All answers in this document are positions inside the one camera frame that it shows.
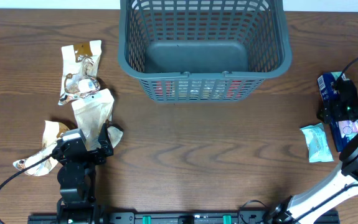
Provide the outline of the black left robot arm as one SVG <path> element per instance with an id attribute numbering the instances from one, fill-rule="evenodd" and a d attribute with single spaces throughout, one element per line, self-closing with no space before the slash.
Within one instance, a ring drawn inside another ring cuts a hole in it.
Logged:
<path id="1" fill-rule="evenodd" d="M 100 147 L 86 149 L 81 129 L 67 131 L 52 151 L 53 158 L 62 164 L 57 179 L 62 199 L 58 203 L 57 223 L 104 224 L 109 222 L 104 207 L 96 202 L 95 182 L 97 165 L 104 164 L 113 155 L 108 137 L 108 125 L 101 127 L 98 136 Z"/>

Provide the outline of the blue tissue multipack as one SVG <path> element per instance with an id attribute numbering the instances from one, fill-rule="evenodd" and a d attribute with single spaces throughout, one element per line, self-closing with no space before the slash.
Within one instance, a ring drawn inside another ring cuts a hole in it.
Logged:
<path id="1" fill-rule="evenodd" d="M 323 101 L 317 117 L 329 125 L 336 151 L 342 152 L 358 134 L 358 120 L 349 118 L 350 102 L 357 99 L 357 88 L 341 72 L 323 73 L 317 83 Z"/>

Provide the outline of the orange yellow cracker package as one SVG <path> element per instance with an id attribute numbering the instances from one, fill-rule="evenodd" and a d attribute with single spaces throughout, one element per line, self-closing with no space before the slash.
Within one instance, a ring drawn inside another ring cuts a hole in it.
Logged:
<path id="1" fill-rule="evenodd" d="M 155 99 L 166 101 L 239 100 L 248 88 L 245 82 L 240 80 L 176 80 L 151 83 Z"/>

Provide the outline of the teal small snack packet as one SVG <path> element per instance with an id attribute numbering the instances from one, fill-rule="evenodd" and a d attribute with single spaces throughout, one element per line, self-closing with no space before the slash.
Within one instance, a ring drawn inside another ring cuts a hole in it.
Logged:
<path id="1" fill-rule="evenodd" d="M 322 123 L 305 126 L 300 130 L 305 136 L 310 163 L 334 161 Z"/>

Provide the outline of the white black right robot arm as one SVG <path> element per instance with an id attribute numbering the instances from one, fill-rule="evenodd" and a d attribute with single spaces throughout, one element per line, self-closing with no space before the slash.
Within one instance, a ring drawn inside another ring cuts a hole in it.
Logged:
<path id="1" fill-rule="evenodd" d="M 358 195 L 358 134 L 339 156 L 340 163 L 320 183 L 271 209 L 264 223 L 314 223 L 343 201 Z"/>

